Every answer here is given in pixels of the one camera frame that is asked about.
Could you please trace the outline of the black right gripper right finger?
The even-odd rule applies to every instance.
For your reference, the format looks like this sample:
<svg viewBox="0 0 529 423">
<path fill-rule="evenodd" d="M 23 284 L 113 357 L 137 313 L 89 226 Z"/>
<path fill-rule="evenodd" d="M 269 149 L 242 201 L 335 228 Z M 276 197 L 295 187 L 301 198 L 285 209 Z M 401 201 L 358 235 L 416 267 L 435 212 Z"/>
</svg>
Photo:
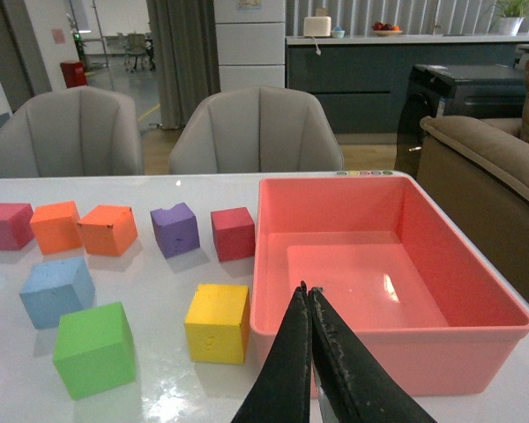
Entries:
<svg viewBox="0 0 529 423">
<path fill-rule="evenodd" d="M 319 288 L 309 291 L 312 355 L 324 422 L 433 422 L 389 376 Z"/>
</svg>

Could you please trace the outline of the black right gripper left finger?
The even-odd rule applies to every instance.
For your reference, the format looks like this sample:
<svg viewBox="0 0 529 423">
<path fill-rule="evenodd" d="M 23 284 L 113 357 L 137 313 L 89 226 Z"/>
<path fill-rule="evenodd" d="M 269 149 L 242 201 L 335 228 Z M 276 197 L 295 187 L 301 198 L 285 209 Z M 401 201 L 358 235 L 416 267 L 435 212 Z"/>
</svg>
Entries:
<svg viewBox="0 0 529 423">
<path fill-rule="evenodd" d="M 294 290 L 264 365 L 234 422 L 308 422 L 312 319 L 304 282 Z"/>
</svg>

